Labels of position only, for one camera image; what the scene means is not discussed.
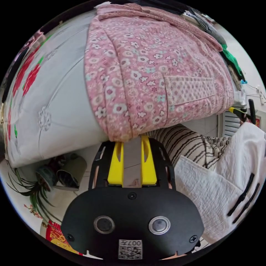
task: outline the human hand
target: human hand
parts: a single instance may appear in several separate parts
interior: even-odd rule
[[[247,118],[245,122],[251,123],[251,121]],[[242,126],[244,124],[243,121],[240,120],[240,126]]]

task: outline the green cloth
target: green cloth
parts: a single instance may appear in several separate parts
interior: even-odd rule
[[[236,67],[236,70],[238,71],[238,74],[240,76],[242,76],[242,70],[240,68],[240,66],[238,65],[238,62],[236,60],[236,58],[229,52],[227,51],[227,45],[226,44],[221,44],[222,48],[223,48],[223,53],[225,54],[226,58],[228,60],[230,60]]]

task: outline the pocket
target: pocket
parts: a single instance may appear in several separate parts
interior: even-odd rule
[[[213,114],[216,88],[213,78],[164,76],[167,126]]]
[[[194,102],[215,95],[213,78],[165,76],[169,105]]]

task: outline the red sign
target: red sign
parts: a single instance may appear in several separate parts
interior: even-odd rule
[[[66,241],[65,237],[62,234],[60,225],[57,223],[53,223],[51,220],[49,221],[49,224],[52,224],[52,226],[48,225],[46,229],[46,239],[50,241],[51,243],[66,249],[68,251],[71,251],[73,253],[82,255],[81,253],[77,252],[76,250],[72,249],[72,247],[69,245],[69,243]]]
[[[256,118],[256,126],[260,128],[260,119]]]

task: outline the power strip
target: power strip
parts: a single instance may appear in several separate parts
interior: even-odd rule
[[[257,90],[257,92],[258,92],[259,95],[260,95],[260,102],[261,102],[261,104],[264,105],[264,103],[265,103],[265,99],[264,99],[264,96],[263,96],[263,94],[262,94],[262,91],[261,91],[259,85],[256,87],[256,90]]]

